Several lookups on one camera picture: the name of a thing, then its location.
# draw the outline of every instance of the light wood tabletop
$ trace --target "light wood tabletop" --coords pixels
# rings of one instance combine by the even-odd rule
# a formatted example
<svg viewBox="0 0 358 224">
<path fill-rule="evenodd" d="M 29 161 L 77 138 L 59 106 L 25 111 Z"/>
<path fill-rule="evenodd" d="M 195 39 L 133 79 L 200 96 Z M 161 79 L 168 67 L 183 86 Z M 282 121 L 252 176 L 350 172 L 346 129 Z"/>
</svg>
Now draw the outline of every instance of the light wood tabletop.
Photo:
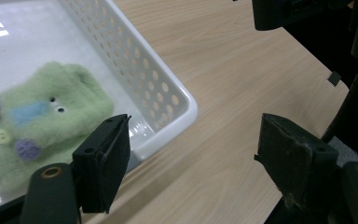
<svg viewBox="0 0 358 224">
<path fill-rule="evenodd" d="M 85 223 L 264 223 L 280 200 L 254 160 L 263 113 L 321 137 L 348 88 L 283 28 L 257 31 L 251 0 L 116 0 L 195 97 L 199 115 L 129 172 Z"/>
</svg>

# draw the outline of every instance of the green plush toy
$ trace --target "green plush toy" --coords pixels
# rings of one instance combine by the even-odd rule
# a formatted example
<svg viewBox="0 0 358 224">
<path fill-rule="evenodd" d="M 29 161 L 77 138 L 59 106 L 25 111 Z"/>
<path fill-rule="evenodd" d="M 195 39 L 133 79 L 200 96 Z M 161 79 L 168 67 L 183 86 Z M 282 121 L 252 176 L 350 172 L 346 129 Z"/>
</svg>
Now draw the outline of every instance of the green plush toy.
<svg viewBox="0 0 358 224">
<path fill-rule="evenodd" d="M 39 167 L 69 162 L 113 102 L 79 64 L 47 63 L 0 93 L 0 186 L 22 183 Z"/>
</svg>

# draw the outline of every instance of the white plastic basket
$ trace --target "white plastic basket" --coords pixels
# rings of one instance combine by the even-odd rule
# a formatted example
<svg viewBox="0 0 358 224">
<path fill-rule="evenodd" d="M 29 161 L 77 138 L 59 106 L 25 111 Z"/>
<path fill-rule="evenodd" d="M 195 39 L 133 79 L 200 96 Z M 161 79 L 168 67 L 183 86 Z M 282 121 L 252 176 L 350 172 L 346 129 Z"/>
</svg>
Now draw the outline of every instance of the white plastic basket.
<svg viewBox="0 0 358 224">
<path fill-rule="evenodd" d="M 114 101 L 113 115 L 132 116 L 131 168 L 198 115 L 190 92 L 113 1 L 0 0 L 0 91 L 53 60 L 87 67 Z"/>
</svg>

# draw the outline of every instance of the toy eye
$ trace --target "toy eye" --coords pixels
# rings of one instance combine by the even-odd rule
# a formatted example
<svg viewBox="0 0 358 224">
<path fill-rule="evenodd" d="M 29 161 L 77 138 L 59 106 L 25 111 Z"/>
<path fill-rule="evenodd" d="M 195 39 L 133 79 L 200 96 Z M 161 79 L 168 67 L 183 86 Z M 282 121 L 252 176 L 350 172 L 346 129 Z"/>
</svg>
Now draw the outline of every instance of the toy eye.
<svg viewBox="0 0 358 224">
<path fill-rule="evenodd" d="M 59 112 L 59 113 L 63 113 L 63 112 L 65 112 L 65 109 L 63 108 L 63 107 L 57 107 L 56 108 L 56 110 L 57 110 L 57 112 Z"/>
</svg>

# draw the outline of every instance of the blue patch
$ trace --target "blue patch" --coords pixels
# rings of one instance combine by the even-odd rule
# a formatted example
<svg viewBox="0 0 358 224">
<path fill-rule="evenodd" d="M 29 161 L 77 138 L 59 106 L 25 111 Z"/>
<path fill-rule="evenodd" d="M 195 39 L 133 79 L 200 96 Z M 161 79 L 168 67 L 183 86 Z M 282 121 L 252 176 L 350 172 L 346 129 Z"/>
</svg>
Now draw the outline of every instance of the blue patch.
<svg viewBox="0 0 358 224">
<path fill-rule="evenodd" d="M 35 102 L 28 105 L 22 105 L 10 110 L 16 126 L 22 126 L 30 121 L 44 115 L 48 112 L 47 102 Z"/>
</svg>

